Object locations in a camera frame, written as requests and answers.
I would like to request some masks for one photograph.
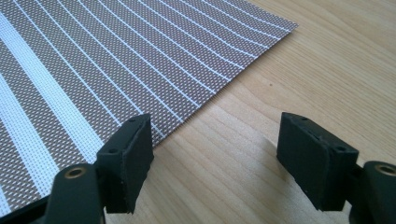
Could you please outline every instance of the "gray woven fabric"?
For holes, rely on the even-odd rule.
[[[296,26],[241,0],[2,1],[0,216],[132,116],[157,145]]]

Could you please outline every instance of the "table surface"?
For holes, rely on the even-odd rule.
[[[276,160],[282,111],[366,161],[396,163],[396,2],[263,1],[299,23],[154,150],[134,215],[107,223],[347,223],[316,211]]]

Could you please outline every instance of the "wood grain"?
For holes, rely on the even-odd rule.
[[[300,26],[155,148],[135,214],[107,223],[347,223],[314,209],[276,160],[282,111],[396,163],[396,3],[263,1]]]

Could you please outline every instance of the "thin white stripe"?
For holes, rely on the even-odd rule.
[[[162,19],[164,19],[165,21],[171,23],[173,26],[175,26],[178,30],[180,30],[181,32],[183,32],[184,34],[186,34],[187,36],[189,36],[191,39],[195,40],[196,42],[198,42],[200,45],[204,46],[204,48],[208,49],[210,52],[212,52],[213,54],[215,54],[216,56],[218,56],[219,58],[221,58],[223,61],[230,63],[240,69],[244,69],[244,67],[242,65],[239,65],[237,63],[234,63],[226,58],[224,58],[223,56],[221,56],[220,54],[218,54],[217,52],[215,52],[213,49],[211,49],[210,47],[208,47],[205,43],[203,43],[202,41],[200,41],[199,39],[195,38],[193,35],[190,35],[189,33],[187,33],[185,30],[181,29],[180,27],[178,27],[176,24],[174,24],[173,22],[169,21],[168,19],[166,19],[163,15],[161,15],[160,13],[158,13],[156,10],[152,9],[151,7],[149,7],[148,5],[146,5],[144,2],[142,2],[141,0],[138,0],[138,2],[140,4],[142,4],[144,7],[148,8],[150,11],[154,12],[156,15],[158,15],[159,17],[161,17]],[[240,51],[244,54],[246,54],[247,56],[250,56],[252,58],[257,58],[258,56],[247,53],[242,51],[241,49],[237,49],[233,46],[231,46],[230,44],[228,44],[227,42],[225,42],[224,40],[222,40],[220,37],[216,36],[215,34],[211,33],[210,31],[208,31],[210,34],[212,34],[215,38],[219,39],[220,41],[222,41],[224,44],[226,44],[228,47],[235,49],[237,51]]]
[[[171,6],[167,5],[167,4],[166,4],[165,2],[163,2],[162,0],[159,0],[159,1],[162,2],[164,5],[166,5],[167,7],[173,9],[173,10],[174,10],[177,14],[179,14],[180,16],[182,16],[182,17],[188,19],[189,21],[191,21],[191,19],[190,19],[189,17],[185,16],[185,15],[182,14],[181,12],[179,12],[179,11],[177,11],[176,9],[172,8]],[[187,5],[187,6],[191,7],[191,8],[193,8],[195,11],[199,12],[200,14],[206,16],[208,19],[210,19],[210,20],[212,20],[213,22],[217,23],[219,26],[221,26],[222,28],[228,30],[229,32],[233,33],[234,35],[238,36],[239,38],[241,38],[241,39],[243,39],[243,40],[246,40],[247,42],[250,42],[250,43],[252,43],[252,44],[255,44],[255,45],[257,45],[257,46],[260,46],[260,47],[262,47],[262,48],[268,49],[268,46],[266,46],[266,45],[264,45],[264,44],[261,44],[261,43],[257,43],[257,42],[254,41],[254,40],[251,40],[251,39],[249,39],[249,38],[246,38],[246,37],[244,37],[244,36],[238,34],[237,32],[233,31],[232,29],[230,29],[230,28],[227,27],[226,25],[222,24],[221,22],[216,21],[215,19],[211,18],[210,16],[208,16],[206,13],[204,13],[204,12],[201,11],[200,9],[196,8],[195,6],[192,6],[192,5],[186,3],[186,2],[183,1],[183,0],[179,0],[179,1],[182,2],[182,3],[184,3],[185,5]]]
[[[229,18],[232,19],[233,21],[236,21],[236,22],[238,22],[239,24],[241,24],[241,25],[247,27],[249,30],[252,30],[252,31],[257,32],[257,33],[260,33],[260,34],[262,34],[262,35],[270,36],[270,37],[272,37],[273,39],[276,39],[276,40],[280,40],[279,37],[274,36],[274,35],[270,35],[270,34],[268,34],[268,33],[265,33],[265,32],[263,32],[263,31],[260,31],[260,30],[258,30],[258,29],[255,29],[255,28],[253,28],[253,27],[251,27],[251,26],[249,26],[249,25],[247,25],[247,24],[244,24],[244,23],[241,22],[240,20],[237,20],[236,18],[234,18],[233,16],[231,16],[231,15],[228,14],[227,12],[222,11],[222,10],[219,9],[218,7],[213,6],[212,4],[206,2],[205,0],[202,0],[202,1],[203,1],[204,3],[206,3],[207,5],[213,7],[215,10],[217,10],[217,11],[221,12],[222,14],[226,15],[227,17],[229,17]]]
[[[47,39],[47,37],[41,32],[41,30],[35,25],[35,23],[29,18],[29,16],[23,11],[23,9],[20,7],[20,9],[22,10],[22,12],[23,12],[23,14],[28,18],[28,20],[33,24],[33,26],[40,32],[40,34],[42,34],[43,36],[44,36],[44,38],[49,42],[49,44],[58,52],[58,50],[52,45],[52,43]],[[129,97],[120,89],[120,87],[99,67],[99,65],[93,60],[93,59],[91,59],[91,57],[78,45],[78,43],[76,43],[76,41],[62,28],[62,26],[61,25],[59,25],[59,23],[55,20],[55,19],[53,19],[52,18],[52,16],[48,13],[48,11],[46,10],[46,9],[44,9],[44,11],[46,12],[46,14],[52,19],[52,21],[54,21],[55,22],[55,24],[58,26],[58,28],[60,28],[61,29],[61,31],[69,38],[69,40],[70,41],[72,41],[73,42],[73,44],[75,44],[75,46],[88,58],[88,60],[90,60],[90,62],[91,63],[93,63],[93,65],[106,77],[106,79],[128,100],[128,102],[130,102],[131,104],[132,104],[132,106],[137,110],[137,112],[139,113],[139,114],[143,114],[143,111],[137,106],[137,105],[135,105],[134,104],[134,102],[131,100],[131,99],[129,99]],[[104,107],[104,108],[107,108],[107,106],[104,104],[104,103],[102,103],[102,101],[100,101],[100,103],[101,103],[101,105]],[[111,113],[110,114],[111,115],[111,117],[117,122],[117,124],[119,125],[119,126],[121,126],[121,123],[120,123],[120,121]],[[151,124],[152,124],[152,127],[162,136],[162,137],[164,137],[164,135],[163,135],[163,133],[157,128],[157,126],[153,123],[153,122],[151,122]]]
[[[90,91],[90,93],[93,95],[93,97],[99,102],[99,104],[105,109],[107,114],[110,115],[111,118],[113,118],[118,126],[121,126],[120,121],[116,118],[116,116],[111,112],[109,108],[103,103],[103,101],[99,98],[98,95],[91,89],[91,87],[85,82],[85,80],[79,75],[79,73],[73,68],[73,66],[66,60],[66,58],[62,55],[62,53],[55,48],[55,46],[50,42],[50,40],[44,35],[44,33],[38,28],[38,26],[35,24],[35,22],[29,17],[29,15],[23,10],[23,8],[18,5],[18,8],[21,10],[21,12],[26,16],[26,18],[30,21],[30,23],[33,24],[33,26],[37,29],[37,31],[44,37],[44,39],[47,40],[49,45],[55,50],[55,52],[61,57],[61,59],[64,61],[64,63],[67,64],[67,66],[73,71],[73,73],[78,77],[78,79],[82,82],[82,84]]]
[[[94,162],[96,151],[103,145],[102,140],[14,27],[9,22],[3,23],[7,32],[2,32],[1,36],[6,46],[64,126],[84,159],[89,163]]]
[[[8,205],[8,202],[6,199],[6,195],[4,195],[4,192],[0,185],[0,217],[3,217],[10,212],[11,212],[11,209],[9,208],[9,205]]]
[[[123,64],[119,58],[117,58],[110,50],[108,50],[98,39],[96,39],[95,36],[93,36],[87,28],[85,28],[74,16],[73,14],[70,13],[70,11],[58,0],[58,3],[64,8],[64,10],[69,14],[69,16],[79,25],[81,28],[89,34],[92,39],[94,39],[108,54],[111,55],[111,57],[114,58],[114,60],[117,61],[129,74],[131,74],[132,77],[134,77],[148,92],[151,93],[151,95],[154,96],[155,99],[157,99],[171,114],[177,118],[180,122],[183,121],[181,117],[179,117],[160,97],[158,97],[142,80],[140,80],[139,77],[137,77],[125,64]]]
[[[133,52],[137,57],[139,57],[143,62],[145,62],[150,68],[152,68],[158,75],[160,75],[165,81],[167,81],[175,90],[177,90],[181,95],[184,96],[187,100],[189,100],[191,103],[193,103],[196,107],[200,107],[194,100],[190,98],[184,91],[178,88],[175,83],[173,83],[169,78],[167,78],[162,72],[160,72],[154,65],[151,64],[147,59],[145,59],[142,55],[140,55],[135,49],[131,48],[123,39],[121,39],[116,33],[114,33],[110,28],[108,28],[99,18],[97,18],[81,1],[78,0],[78,2],[85,8],[85,10],[88,11],[99,23],[101,23],[102,26],[104,26],[111,34],[113,34],[125,47],[127,47],[131,52]]]
[[[234,6],[233,4],[229,3],[227,0],[222,0],[222,1],[223,1],[224,3],[230,5],[231,7],[234,7],[234,8],[236,8],[236,9],[238,9],[239,11],[241,11],[241,12],[247,14],[249,17],[251,17],[251,18],[253,18],[253,19],[257,20],[257,21],[262,21],[262,22],[264,22],[265,24],[268,24],[268,25],[270,25],[270,26],[274,26],[274,27],[276,27],[276,28],[278,28],[278,29],[280,29],[280,30],[283,30],[283,31],[286,31],[286,32],[291,32],[291,30],[288,30],[288,29],[286,29],[286,28],[284,28],[284,27],[281,27],[281,26],[278,26],[278,25],[276,25],[276,24],[273,24],[273,23],[271,23],[271,22],[269,22],[269,21],[265,21],[265,20],[262,20],[262,19],[260,19],[260,18],[257,18],[257,17],[255,17],[255,16],[251,15],[250,13],[246,12],[245,10],[243,10],[243,9],[241,9],[241,8],[239,8],[239,7]]]
[[[0,37],[7,46],[10,40],[16,41],[15,35],[12,34],[14,31],[10,30],[13,27],[9,25],[0,13],[0,26],[3,28]],[[3,121],[38,193],[44,197],[50,193],[53,177],[59,172],[58,166],[1,74],[0,97],[0,120]]]
[[[182,70],[185,74],[187,74],[187,76],[189,76],[190,78],[192,78],[195,82],[197,82],[198,84],[200,84],[202,87],[204,87],[205,89],[207,89],[208,91],[212,92],[213,94],[215,94],[216,92],[211,90],[210,88],[208,88],[204,83],[202,83],[200,80],[198,80],[196,77],[194,77],[192,74],[190,74],[188,71],[186,71],[186,69],[184,69],[180,64],[178,64],[177,62],[175,62],[175,60],[173,60],[171,57],[169,57],[165,52],[163,52],[162,50],[160,50],[157,46],[155,46],[153,43],[151,43],[149,40],[147,40],[144,36],[142,36],[141,34],[139,34],[134,28],[132,28],[128,23],[126,23],[125,21],[123,21],[119,16],[117,16],[112,10],[110,10],[110,8],[108,8],[105,4],[103,4],[102,1],[99,0],[99,3],[108,11],[110,12],[114,17],[116,17],[119,21],[121,21],[124,25],[126,25],[130,30],[132,30],[134,33],[136,33],[137,35],[139,35],[143,40],[145,40],[147,43],[149,43],[152,47],[154,47],[157,51],[159,51],[163,56],[165,56],[169,61],[171,61],[174,65],[176,65],[180,70]]]
[[[195,55],[193,55],[191,52],[189,52],[187,49],[183,48],[181,45],[179,45],[175,40],[173,40],[171,37],[169,37],[168,35],[166,35],[165,33],[163,33],[161,30],[159,30],[157,27],[155,27],[154,25],[152,25],[150,22],[146,21],[143,17],[139,16],[137,13],[135,13],[133,10],[131,10],[129,7],[127,7],[124,3],[122,3],[120,0],[119,1],[127,10],[129,10],[130,12],[134,13],[136,15],[136,17],[138,17],[141,21],[145,22],[147,25],[149,25],[151,28],[153,28],[154,30],[156,30],[158,33],[160,33],[161,35],[163,35],[165,38],[167,38],[168,40],[170,40],[172,43],[174,43],[176,46],[178,46],[179,48],[181,48],[184,52],[188,53],[193,59],[195,59],[196,61],[198,61],[198,63],[202,64],[205,68],[207,68],[208,70],[210,70],[211,72],[213,72],[214,74],[218,75],[219,77],[223,77],[224,79],[230,81],[229,78],[225,77],[223,74],[219,73],[218,71],[214,70],[213,68],[211,68],[210,66],[208,66],[206,63],[202,62],[199,58],[197,58]]]

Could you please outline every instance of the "woven mat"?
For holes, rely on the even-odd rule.
[[[241,0],[2,1],[0,217],[132,116],[157,145],[296,26]]]

